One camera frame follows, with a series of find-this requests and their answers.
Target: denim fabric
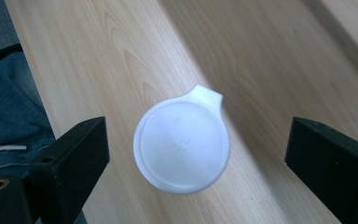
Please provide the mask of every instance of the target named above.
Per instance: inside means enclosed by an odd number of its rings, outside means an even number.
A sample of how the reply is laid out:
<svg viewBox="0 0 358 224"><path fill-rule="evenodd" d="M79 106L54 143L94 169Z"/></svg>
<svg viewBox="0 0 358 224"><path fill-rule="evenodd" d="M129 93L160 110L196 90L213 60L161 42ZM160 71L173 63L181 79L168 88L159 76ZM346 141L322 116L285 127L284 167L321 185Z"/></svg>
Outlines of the denim fabric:
<svg viewBox="0 0 358 224"><path fill-rule="evenodd" d="M0 60L0 145L23 145L27 150L0 151L0 175L24 176L28 161L53 141L24 54L8 54Z"/></svg>

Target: wooden table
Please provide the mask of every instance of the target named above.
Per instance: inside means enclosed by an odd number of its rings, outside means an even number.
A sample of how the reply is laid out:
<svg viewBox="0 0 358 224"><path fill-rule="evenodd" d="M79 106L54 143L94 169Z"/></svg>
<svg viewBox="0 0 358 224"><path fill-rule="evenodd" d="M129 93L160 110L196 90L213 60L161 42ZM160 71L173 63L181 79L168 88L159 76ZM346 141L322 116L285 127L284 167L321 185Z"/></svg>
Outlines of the wooden table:
<svg viewBox="0 0 358 224"><path fill-rule="evenodd" d="M84 207L89 223L339 223L283 159L293 116L358 140L358 16L340 10L351 2L7 6L56 136L107 118L111 162ZM227 169L197 194L161 192L135 164L133 134L152 105L197 83L225 96Z"/></svg>

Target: white lid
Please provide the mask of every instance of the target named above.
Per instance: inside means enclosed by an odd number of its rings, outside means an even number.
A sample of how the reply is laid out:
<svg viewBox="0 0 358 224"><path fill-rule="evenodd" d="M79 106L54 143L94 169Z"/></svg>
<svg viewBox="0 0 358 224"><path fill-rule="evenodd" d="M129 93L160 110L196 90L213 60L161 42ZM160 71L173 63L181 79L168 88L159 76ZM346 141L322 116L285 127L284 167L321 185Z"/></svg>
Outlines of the white lid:
<svg viewBox="0 0 358 224"><path fill-rule="evenodd" d="M184 96L153 106L142 117L133 150L141 173L152 185L171 193L194 193L222 174L229 155L222 99L197 85Z"/></svg>

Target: wooden surface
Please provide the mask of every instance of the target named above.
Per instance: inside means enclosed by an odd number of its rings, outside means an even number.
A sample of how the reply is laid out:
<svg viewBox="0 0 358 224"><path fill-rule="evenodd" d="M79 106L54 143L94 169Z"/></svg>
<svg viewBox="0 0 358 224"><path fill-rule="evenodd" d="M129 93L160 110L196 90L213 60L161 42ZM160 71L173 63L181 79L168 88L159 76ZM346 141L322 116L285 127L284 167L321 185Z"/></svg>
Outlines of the wooden surface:
<svg viewBox="0 0 358 224"><path fill-rule="evenodd" d="M56 136L107 117L111 162L88 222L339 223L283 161L293 116L358 140L358 37L340 24L350 11L328 14L334 2L8 0ZM161 192L135 164L133 134L197 83L225 96L227 169L197 194Z"/></svg>

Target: white plastic lid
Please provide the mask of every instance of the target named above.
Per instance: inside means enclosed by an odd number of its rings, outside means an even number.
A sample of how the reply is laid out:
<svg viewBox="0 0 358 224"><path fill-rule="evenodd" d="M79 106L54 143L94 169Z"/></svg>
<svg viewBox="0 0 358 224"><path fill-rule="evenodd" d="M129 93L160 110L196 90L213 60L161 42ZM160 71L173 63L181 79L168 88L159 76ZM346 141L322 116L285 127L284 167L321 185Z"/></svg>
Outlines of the white plastic lid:
<svg viewBox="0 0 358 224"><path fill-rule="evenodd" d="M146 112L136 129L133 151L152 185L171 193L194 193L222 174L229 155L222 99L221 94L197 85Z"/></svg>

